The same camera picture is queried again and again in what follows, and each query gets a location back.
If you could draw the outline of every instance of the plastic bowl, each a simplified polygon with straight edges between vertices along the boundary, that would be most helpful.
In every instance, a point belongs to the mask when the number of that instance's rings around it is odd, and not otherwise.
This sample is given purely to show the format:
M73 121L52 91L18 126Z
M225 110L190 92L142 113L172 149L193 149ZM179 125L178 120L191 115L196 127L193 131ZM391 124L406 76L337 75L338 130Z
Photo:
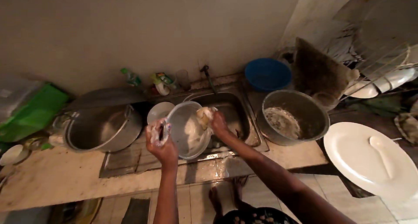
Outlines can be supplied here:
M26 159L29 155L29 150L23 145L16 145L8 149L0 158L0 165L12 165Z
M179 149L179 157L191 160L198 157L208 146L211 133L203 130L197 121L196 111L202 106L185 101L175 106L167 116L171 124L171 138Z
M174 108L174 104L168 101L156 104L148 113L147 123L150 124L157 119L167 117Z
M270 92L289 85L292 80L292 73L289 67L280 61L260 58L247 64L245 77L254 90Z

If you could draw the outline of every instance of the right hand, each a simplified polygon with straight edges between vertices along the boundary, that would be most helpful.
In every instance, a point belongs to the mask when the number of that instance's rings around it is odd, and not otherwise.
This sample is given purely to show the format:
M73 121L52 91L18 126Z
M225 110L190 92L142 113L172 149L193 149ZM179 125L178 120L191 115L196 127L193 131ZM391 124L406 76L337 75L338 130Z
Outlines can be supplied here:
M165 168L177 168L179 162L179 150L177 149L176 144L171 139L171 135L164 143L164 145L157 145L156 141L152 139L151 131L154 129L157 132L160 131L161 123L164 119L159 119L156 122L153 122L151 125L148 125L146 128L146 138L147 138L147 150L151 152L157 159L161 162L161 165Z
M211 121L211 128L216 136L220 137L223 134L230 132L224 114L217 110L213 113L213 119Z

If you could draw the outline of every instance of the blue bowl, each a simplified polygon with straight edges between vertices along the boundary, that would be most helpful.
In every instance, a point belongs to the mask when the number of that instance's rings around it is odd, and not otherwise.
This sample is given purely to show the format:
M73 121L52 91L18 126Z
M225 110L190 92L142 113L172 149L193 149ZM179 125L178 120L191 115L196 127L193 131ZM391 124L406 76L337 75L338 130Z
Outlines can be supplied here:
M256 91L270 92L289 85L292 73L289 67L280 61L260 58L247 64L245 77Z

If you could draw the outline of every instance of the tiled floor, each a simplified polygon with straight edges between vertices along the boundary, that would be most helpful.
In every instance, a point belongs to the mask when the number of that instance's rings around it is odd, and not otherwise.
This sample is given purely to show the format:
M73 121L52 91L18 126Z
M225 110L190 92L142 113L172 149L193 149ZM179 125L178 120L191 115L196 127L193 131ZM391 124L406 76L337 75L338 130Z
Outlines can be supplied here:
M338 210L359 224L418 224L418 197L403 204L391 204L379 197L357 199L350 195L337 176L296 174L307 186L328 200ZM211 224L215 211L208 193L217 186L224 213L235 209L233 194L228 182L184 185L177 188L180 224ZM154 218L158 191L105 198L94 224L120 224L130 198L151 199L148 223ZM250 177L243 189L243 201L255 207L274 207L296 219L258 177Z

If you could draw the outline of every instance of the large metal pot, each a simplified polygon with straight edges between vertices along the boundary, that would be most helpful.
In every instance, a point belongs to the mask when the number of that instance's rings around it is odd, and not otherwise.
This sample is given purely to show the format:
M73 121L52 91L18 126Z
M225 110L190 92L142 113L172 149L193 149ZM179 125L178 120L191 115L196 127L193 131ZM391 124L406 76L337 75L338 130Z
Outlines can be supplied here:
M141 129L141 115L131 105L81 109L67 125L64 141L76 152L114 152L129 146Z
M291 113L298 121L301 134L298 139L282 135L267 121L265 109L280 107ZM310 96L294 90L277 90L269 93L257 115L257 124L261 133L271 142L292 146L323 137L329 129L327 112Z

